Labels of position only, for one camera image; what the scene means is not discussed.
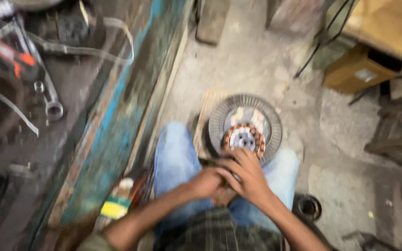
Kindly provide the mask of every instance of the blue jeans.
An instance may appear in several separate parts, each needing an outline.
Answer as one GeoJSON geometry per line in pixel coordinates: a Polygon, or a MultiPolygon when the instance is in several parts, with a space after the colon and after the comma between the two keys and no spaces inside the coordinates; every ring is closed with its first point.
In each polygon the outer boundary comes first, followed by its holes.
{"type": "MultiPolygon", "coordinates": [[[[271,191],[290,210],[293,207],[299,160],[290,149],[280,149],[276,157],[263,166],[271,191]]],[[[201,170],[192,136],[180,122],[170,122],[161,131],[154,157],[154,194],[156,197],[191,180],[201,170]]],[[[213,208],[210,199],[192,201],[166,216],[155,228],[159,236],[187,222],[196,214],[213,208]]],[[[253,223],[270,231],[278,232],[276,225],[257,207],[242,197],[229,207],[232,218],[238,225],[248,227],[253,223]]]]}

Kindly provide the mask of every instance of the wooden table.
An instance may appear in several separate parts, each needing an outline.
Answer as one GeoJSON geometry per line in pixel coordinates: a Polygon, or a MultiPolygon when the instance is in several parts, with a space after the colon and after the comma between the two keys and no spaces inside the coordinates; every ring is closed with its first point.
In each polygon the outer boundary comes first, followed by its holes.
{"type": "Polygon", "coordinates": [[[360,0],[343,34],[402,60],[402,0],[360,0]]]}

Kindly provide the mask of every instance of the dirty floor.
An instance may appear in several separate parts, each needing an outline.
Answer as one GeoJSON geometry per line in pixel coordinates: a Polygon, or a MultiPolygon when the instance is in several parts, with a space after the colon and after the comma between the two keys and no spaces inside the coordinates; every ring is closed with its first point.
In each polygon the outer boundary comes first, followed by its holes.
{"type": "Polygon", "coordinates": [[[304,62],[311,40],[266,31],[265,1],[232,0],[217,47],[188,41],[159,121],[186,123],[194,133],[206,90],[260,95],[279,111],[284,145],[301,158],[297,191],[322,203],[318,227],[341,251],[360,250],[341,237],[366,231],[402,247],[402,168],[364,152],[378,120],[376,95],[351,107],[351,96],[321,86],[322,70],[304,62]]]}

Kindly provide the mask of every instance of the concrete floor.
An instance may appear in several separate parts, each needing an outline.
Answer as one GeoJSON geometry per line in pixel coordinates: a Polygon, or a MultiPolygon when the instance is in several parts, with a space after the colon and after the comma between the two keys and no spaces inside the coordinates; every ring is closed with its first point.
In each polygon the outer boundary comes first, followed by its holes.
{"type": "Polygon", "coordinates": [[[266,31],[265,13],[265,1],[232,0],[217,47],[198,43],[189,29],[159,125],[180,121],[194,133],[208,89],[262,96],[279,111],[283,144],[303,149],[296,190],[321,201],[317,225],[332,245],[360,250],[341,240],[360,230],[401,247],[402,168],[363,151],[378,120],[376,97],[348,107],[351,96],[321,86],[321,70],[307,68],[293,80],[311,40],[266,31]]]}

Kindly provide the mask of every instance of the plaid shirt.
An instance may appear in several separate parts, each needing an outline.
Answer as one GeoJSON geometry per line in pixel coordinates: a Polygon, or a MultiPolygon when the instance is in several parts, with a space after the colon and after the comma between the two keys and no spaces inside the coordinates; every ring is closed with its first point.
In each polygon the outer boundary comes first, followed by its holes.
{"type": "Polygon", "coordinates": [[[186,225],[167,231],[157,251],[279,251],[280,236],[256,225],[239,226],[227,208],[199,213],[186,225]]]}

